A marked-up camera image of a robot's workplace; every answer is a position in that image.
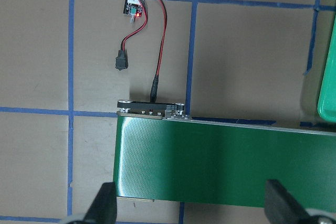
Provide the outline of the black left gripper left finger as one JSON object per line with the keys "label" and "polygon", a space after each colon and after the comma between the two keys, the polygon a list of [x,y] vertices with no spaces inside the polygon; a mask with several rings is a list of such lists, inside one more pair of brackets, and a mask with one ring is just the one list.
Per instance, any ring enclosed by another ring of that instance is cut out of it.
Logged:
{"label": "black left gripper left finger", "polygon": [[103,183],[86,212],[84,223],[115,223],[117,219],[117,196],[114,182]]}

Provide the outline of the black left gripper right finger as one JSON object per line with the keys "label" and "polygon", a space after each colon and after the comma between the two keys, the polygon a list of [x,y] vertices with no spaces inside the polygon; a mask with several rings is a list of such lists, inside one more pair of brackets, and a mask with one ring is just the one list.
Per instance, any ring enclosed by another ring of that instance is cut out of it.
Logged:
{"label": "black left gripper right finger", "polygon": [[310,215],[276,179],[265,182],[265,216],[270,223],[308,223]]}

